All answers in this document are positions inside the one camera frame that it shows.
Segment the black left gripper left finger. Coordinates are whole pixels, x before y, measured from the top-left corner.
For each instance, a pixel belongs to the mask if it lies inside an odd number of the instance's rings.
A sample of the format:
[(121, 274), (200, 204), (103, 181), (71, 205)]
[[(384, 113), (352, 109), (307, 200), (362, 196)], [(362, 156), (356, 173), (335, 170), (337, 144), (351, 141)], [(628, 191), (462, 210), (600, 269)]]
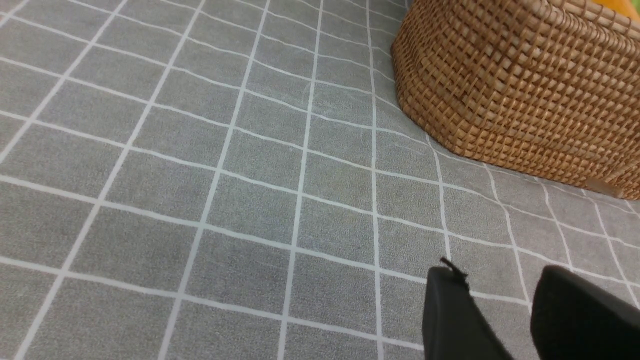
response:
[(446, 257), (427, 272), (422, 315), (426, 360), (512, 360), (470, 292), (467, 274)]

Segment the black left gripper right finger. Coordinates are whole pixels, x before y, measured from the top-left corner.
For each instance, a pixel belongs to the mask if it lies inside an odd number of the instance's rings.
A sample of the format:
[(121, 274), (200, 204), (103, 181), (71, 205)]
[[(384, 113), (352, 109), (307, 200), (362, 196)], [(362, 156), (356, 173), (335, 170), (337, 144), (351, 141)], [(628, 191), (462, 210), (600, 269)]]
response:
[(530, 332), (542, 360), (637, 360), (638, 308), (558, 265), (542, 269)]

